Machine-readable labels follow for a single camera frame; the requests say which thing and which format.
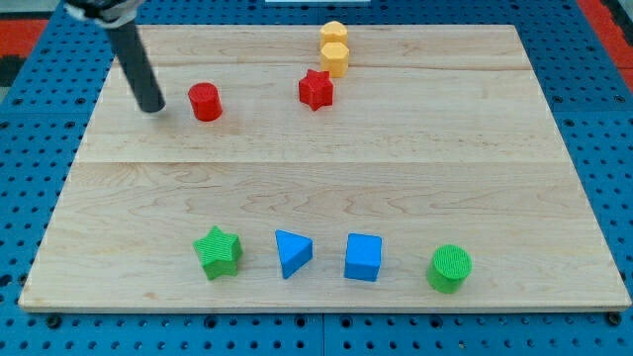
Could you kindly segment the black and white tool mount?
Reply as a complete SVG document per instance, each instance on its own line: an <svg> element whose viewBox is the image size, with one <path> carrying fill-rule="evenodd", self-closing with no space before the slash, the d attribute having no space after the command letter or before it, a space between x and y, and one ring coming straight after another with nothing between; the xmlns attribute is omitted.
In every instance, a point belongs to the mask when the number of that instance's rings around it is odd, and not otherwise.
<svg viewBox="0 0 633 356"><path fill-rule="evenodd" d="M74 19L93 21L102 28L118 28L136 17L144 0L64 0L63 7Z"/></svg>

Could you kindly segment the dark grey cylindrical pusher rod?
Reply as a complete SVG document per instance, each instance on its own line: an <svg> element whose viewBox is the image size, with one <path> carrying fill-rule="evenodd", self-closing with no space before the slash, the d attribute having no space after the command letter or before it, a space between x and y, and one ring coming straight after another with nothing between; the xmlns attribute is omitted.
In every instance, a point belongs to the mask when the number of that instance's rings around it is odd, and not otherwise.
<svg viewBox="0 0 633 356"><path fill-rule="evenodd" d="M108 29L113 53L119 60L138 107L145 113L156 113L165 107L165 100L140 38L136 23L129 21Z"/></svg>

